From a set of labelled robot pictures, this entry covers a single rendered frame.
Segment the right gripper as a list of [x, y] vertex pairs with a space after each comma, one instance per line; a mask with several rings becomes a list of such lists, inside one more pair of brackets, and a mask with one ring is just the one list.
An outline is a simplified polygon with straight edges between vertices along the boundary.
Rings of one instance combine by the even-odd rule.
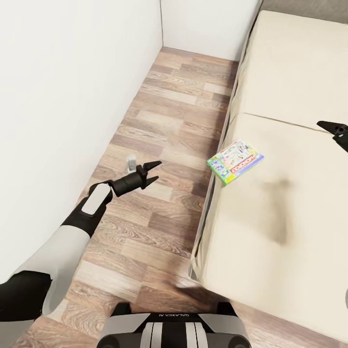
[[317, 125], [332, 133], [334, 135], [332, 139], [348, 152], [348, 126], [346, 124], [321, 120]]

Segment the board game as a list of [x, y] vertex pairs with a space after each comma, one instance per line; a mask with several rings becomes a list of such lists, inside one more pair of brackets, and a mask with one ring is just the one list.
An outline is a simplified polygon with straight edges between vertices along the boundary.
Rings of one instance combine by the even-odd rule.
[[264, 159], [265, 156], [240, 138], [209, 159], [206, 164], [227, 186]]

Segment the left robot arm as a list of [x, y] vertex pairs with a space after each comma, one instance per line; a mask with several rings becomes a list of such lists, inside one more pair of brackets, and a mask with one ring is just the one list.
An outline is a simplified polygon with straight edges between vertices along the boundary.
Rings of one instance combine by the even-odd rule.
[[159, 178], [148, 171], [162, 164], [136, 166], [136, 155], [127, 156], [128, 175], [90, 187], [53, 235], [0, 284], [0, 348], [10, 348], [40, 316], [51, 314], [61, 303], [84, 251], [101, 221], [114, 190], [120, 197], [145, 189]]

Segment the robot trunk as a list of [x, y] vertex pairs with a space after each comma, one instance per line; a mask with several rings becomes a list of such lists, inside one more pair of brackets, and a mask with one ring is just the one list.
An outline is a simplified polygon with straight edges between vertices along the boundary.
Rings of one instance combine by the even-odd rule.
[[208, 348], [201, 322], [148, 322], [140, 348]]

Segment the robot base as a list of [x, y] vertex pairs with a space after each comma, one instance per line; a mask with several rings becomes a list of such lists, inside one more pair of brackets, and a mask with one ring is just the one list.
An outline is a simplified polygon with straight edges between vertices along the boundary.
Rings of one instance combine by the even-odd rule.
[[208, 348], [252, 348], [245, 326], [230, 302], [219, 302], [216, 314], [131, 314], [130, 303], [119, 302], [102, 329], [96, 348], [140, 348], [148, 322], [201, 322]]

